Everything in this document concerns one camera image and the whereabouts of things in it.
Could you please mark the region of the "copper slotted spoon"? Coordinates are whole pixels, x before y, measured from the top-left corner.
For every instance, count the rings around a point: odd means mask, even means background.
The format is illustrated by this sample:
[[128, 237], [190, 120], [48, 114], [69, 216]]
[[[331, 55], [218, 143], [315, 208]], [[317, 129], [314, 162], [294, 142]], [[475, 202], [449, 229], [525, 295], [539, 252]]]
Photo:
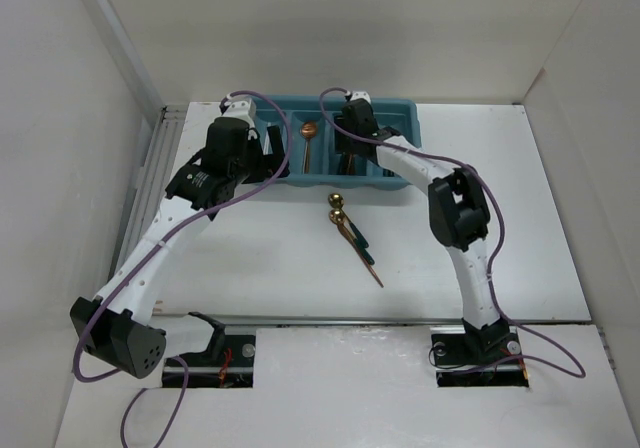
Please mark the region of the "copper slotted spoon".
[[300, 134], [305, 141], [302, 172], [308, 174], [311, 165], [311, 144], [318, 134], [318, 126], [315, 121], [305, 122], [300, 129]]

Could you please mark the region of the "gold spoon green handle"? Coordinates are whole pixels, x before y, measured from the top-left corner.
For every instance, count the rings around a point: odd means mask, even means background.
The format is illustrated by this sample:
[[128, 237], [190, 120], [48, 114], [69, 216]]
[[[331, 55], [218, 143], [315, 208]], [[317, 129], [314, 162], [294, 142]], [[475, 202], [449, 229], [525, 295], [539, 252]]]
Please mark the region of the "gold spoon green handle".
[[361, 233], [361, 231], [357, 228], [356, 224], [349, 218], [349, 216], [344, 211], [345, 202], [344, 202], [343, 196], [339, 193], [331, 193], [328, 195], [328, 203], [333, 209], [339, 209], [344, 213], [346, 221], [349, 224], [349, 227], [351, 228], [351, 231], [354, 234], [355, 238], [360, 242], [360, 244], [364, 248], [368, 248], [369, 247], [368, 241], [366, 240], [364, 235]]

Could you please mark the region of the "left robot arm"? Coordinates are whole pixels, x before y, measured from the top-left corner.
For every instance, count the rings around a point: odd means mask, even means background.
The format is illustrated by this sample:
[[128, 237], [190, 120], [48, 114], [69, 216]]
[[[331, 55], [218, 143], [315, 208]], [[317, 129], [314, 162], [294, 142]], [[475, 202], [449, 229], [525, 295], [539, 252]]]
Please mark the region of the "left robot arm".
[[148, 376], [162, 360], [191, 353], [201, 364], [217, 362], [224, 350], [224, 326], [191, 312], [180, 318], [153, 316], [154, 306], [190, 243], [217, 213], [248, 199], [236, 195], [241, 184], [258, 194], [284, 177], [292, 148], [291, 127], [267, 130], [271, 151], [264, 153], [250, 115], [227, 115], [209, 126], [205, 145], [173, 176], [158, 211], [129, 258], [91, 299], [78, 298], [70, 318], [78, 335], [73, 355], [77, 380], [80, 358], [89, 354], [135, 378]]

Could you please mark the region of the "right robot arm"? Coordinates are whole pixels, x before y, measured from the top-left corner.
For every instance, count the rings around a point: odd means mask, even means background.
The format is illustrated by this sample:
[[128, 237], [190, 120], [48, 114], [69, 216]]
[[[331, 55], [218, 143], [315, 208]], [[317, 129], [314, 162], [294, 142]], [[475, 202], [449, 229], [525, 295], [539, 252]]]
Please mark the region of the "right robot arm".
[[368, 94], [351, 93], [336, 129], [347, 151], [400, 176], [427, 196], [428, 221], [453, 263], [462, 297], [463, 335], [434, 342], [435, 365], [462, 369], [494, 362], [510, 328], [495, 297], [486, 238], [491, 219], [483, 185], [472, 167], [429, 155], [399, 131], [379, 126]]

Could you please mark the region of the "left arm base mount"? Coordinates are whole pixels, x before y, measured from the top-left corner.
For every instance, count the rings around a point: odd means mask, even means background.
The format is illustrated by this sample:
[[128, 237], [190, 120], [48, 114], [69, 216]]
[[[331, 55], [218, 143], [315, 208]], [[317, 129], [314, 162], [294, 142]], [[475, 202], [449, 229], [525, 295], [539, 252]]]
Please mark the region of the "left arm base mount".
[[224, 323], [199, 312], [151, 319], [165, 332], [161, 386], [245, 389], [253, 386], [256, 335], [228, 332]]

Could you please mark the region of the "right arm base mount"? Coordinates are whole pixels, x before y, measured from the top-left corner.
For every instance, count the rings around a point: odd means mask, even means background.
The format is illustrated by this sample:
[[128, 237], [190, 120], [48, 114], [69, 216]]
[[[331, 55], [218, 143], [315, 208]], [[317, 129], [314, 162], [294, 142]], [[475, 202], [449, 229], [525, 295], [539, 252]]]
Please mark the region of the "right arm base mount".
[[438, 388], [529, 387], [515, 332], [486, 352], [466, 341], [464, 333], [436, 331], [431, 335], [428, 357]]

